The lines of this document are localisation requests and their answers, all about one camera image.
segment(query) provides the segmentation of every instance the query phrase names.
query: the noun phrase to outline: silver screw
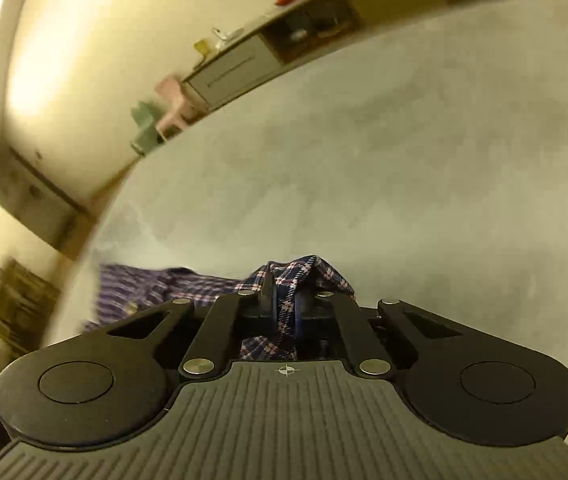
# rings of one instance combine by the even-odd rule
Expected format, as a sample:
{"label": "silver screw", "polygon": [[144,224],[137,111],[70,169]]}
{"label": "silver screw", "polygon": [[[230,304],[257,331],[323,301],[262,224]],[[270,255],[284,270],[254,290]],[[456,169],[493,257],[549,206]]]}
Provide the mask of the silver screw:
{"label": "silver screw", "polygon": [[390,371],[391,365],[381,359],[366,359],[359,364],[359,369],[365,374],[382,375]]}
{"label": "silver screw", "polygon": [[215,364],[210,359],[195,358],[184,363],[184,370],[189,374],[201,375],[211,372],[215,368]]}

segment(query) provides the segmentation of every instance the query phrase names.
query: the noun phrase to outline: gray tabletop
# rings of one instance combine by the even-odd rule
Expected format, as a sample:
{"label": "gray tabletop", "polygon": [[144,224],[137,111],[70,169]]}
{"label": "gray tabletop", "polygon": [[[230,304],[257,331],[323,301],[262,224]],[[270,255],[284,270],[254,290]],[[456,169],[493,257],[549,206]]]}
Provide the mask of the gray tabletop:
{"label": "gray tabletop", "polygon": [[49,333],[90,316],[96,266],[244,277],[319,254],[361,304],[397,296],[568,366],[568,0],[485,0],[345,48],[143,160]]}

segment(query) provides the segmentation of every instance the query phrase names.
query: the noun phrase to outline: pink chair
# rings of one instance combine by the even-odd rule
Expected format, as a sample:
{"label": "pink chair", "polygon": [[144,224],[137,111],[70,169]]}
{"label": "pink chair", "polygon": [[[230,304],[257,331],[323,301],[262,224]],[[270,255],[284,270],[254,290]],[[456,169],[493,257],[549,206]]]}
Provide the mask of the pink chair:
{"label": "pink chair", "polygon": [[171,104],[171,109],[155,124],[155,128],[164,140],[166,140],[164,133],[170,126],[177,126],[181,131],[184,131],[189,127],[184,116],[193,118],[203,112],[182,92],[181,85],[175,76],[165,77],[157,84],[155,91]]}

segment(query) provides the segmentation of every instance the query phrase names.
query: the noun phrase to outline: purple striped fabric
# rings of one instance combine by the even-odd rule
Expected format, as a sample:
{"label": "purple striped fabric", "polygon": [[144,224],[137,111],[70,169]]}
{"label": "purple striped fabric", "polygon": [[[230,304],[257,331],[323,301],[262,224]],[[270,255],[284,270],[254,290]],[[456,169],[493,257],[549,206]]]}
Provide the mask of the purple striped fabric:
{"label": "purple striped fabric", "polygon": [[300,286],[354,294],[344,277],[319,256],[305,256],[286,264],[269,262],[245,280],[203,276],[183,267],[148,270],[119,264],[102,265],[96,322],[87,323],[86,329],[119,321],[174,298],[189,298],[195,307],[211,306],[222,294],[246,288],[260,290],[267,269],[273,274],[277,287],[277,336],[245,339],[239,357],[295,359],[295,293]]}

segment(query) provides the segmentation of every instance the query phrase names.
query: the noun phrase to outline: plaid shirt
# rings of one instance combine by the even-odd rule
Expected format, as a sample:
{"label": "plaid shirt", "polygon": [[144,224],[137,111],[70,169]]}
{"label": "plaid shirt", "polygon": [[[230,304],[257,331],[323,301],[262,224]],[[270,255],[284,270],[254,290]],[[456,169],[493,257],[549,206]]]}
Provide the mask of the plaid shirt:
{"label": "plaid shirt", "polygon": [[305,256],[287,264],[268,262],[245,280],[203,276],[183,267],[163,270],[137,269],[118,264],[100,267],[96,322],[91,330],[131,316],[174,298],[188,298],[195,307],[211,306],[222,294],[242,289],[260,290],[270,269],[277,287],[277,336],[244,339],[240,358],[295,359],[295,293],[302,285],[354,294],[337,270],[319,256]]}

